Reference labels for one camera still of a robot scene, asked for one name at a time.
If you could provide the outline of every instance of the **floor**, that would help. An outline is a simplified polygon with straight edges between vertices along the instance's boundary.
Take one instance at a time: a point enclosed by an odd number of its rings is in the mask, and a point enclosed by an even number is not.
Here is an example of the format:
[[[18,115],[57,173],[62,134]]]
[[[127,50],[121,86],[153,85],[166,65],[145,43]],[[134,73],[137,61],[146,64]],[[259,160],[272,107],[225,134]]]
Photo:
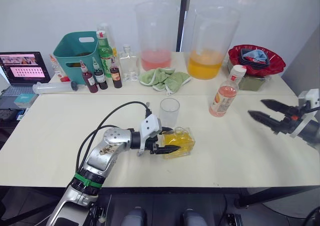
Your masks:
[[[236,195],[227,194],[227,213],[238,213],[242,217],[243,226],[299,226],[302,219],[287,217],[278,214],[264,205],[254,205],[248,209],[236,209],[233,200]],[[100,196],[100,201],[108,204],[110,195]],[[2,219],[7,219],[45,205],[56,200],[55,197],[39,193],[36,190],[24,187],[12,187],[2,202],[6,206],[6,212]],[[135,206],[141,206],[147,212],[148,226],[178,225],[180,214],[187,208],[192,208],[201,213],[208,226],[218,224],[223,212],[225,201],[223,194],[113,194],[107,213],[107,225],[119,226],[123,217]],[[38,213],[34,216],[18,222],[16,226],[44,226],[45,222],[39,223],[46,216],[50,215],[52,209]]]

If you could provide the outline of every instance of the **white table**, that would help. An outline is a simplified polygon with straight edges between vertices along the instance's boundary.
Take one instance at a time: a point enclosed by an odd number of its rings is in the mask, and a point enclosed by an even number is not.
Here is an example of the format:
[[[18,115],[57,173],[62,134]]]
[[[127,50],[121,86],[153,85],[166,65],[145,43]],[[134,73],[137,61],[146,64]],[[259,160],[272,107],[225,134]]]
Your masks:
[[[173,53],[177,71],[186,71],[181,54]],[[196,143],[190,156],[163,159],[142,157],[135,150],[122,153],[105,187],[280,187],[320,184],[318,152],[300,138],[274,135],[250,118],[247,110],[261,110],[273,118],[283,116],[265,107],[261,99],[297,105],[297,97],[278,76],[260,92],[240,91],[223,118],[212,117],[209,103],[226,79],[223,68],[215,79],[192,79],[172,97],[181,107],[177,125],[191,128]],[[122,103],[150,102],[158,114],[166,96],[139,82],[91,94],[46,94],[37,98],[0,151],[0,185],[65,187],[75,170],[78,148],[101,120]],[[106,124],[138,129],[145,110],[130,105]],[[101,130],[93,145],[101,141]]]

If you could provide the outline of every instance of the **green container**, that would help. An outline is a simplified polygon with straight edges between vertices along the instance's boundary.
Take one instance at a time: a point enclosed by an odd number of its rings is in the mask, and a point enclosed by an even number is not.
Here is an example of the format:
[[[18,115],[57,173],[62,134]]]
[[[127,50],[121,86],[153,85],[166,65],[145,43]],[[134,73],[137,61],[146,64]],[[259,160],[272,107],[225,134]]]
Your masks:
[[[72,32],[66,34],[57,45],[53,55],[70,78],[77,84],[85,84],[82,78],[80,60],[87,66],[92,73],[92,57],[96,59],[100,68],[102,63],[98,51],[98,39],[96,32]]]

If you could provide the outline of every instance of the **transparent plastic jug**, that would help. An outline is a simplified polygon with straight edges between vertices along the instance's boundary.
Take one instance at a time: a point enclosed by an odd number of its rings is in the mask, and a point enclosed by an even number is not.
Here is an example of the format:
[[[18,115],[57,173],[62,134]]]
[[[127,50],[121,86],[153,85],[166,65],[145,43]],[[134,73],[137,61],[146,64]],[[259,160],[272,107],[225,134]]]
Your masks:
[[[146,2],[136,5],[135,14],[143,69],[169,67],[171,50],[177,42],[179,9],[170,3]]]
[[[208,7],[195,14],[188,72],[198,79],[211,79],[219,72],[240,14],[227,7]]]

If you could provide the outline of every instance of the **orange juice pitcher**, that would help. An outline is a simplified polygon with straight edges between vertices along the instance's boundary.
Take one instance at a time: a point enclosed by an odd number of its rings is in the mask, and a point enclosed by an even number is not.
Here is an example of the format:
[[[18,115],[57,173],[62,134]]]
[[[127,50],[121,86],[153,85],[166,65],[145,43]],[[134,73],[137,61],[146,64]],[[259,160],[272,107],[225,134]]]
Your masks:
[[[198,79],[211,79],[219,72],[240,14],[227,7],[208,7],[195,14],[188,72]]]

